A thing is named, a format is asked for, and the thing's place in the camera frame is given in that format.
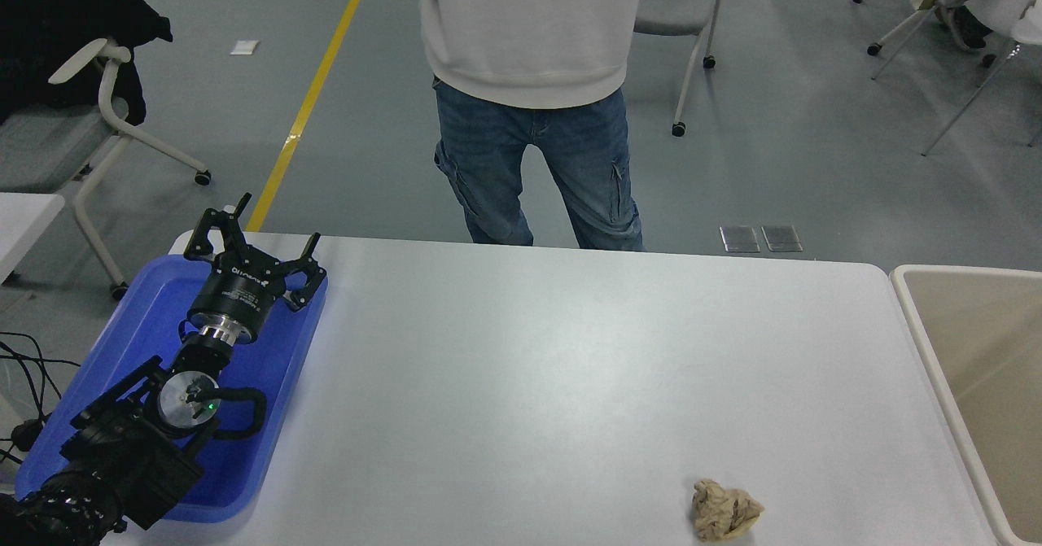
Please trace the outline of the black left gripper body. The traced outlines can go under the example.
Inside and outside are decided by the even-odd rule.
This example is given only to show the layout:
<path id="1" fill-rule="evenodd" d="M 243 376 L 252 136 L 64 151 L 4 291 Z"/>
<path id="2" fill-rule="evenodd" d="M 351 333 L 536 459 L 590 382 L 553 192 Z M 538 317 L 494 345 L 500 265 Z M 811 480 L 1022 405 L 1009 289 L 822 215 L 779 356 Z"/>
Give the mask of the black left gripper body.
<path id="1" fill-rule="evenodd" d="M 209 326 L 234 331 L 235 343 L 255 342 L 287 289 L 284 276 L 277 273 L 280 264 L 256 247 L 223 251 L 212 262 L 187 320 L 200 331 Z"/>

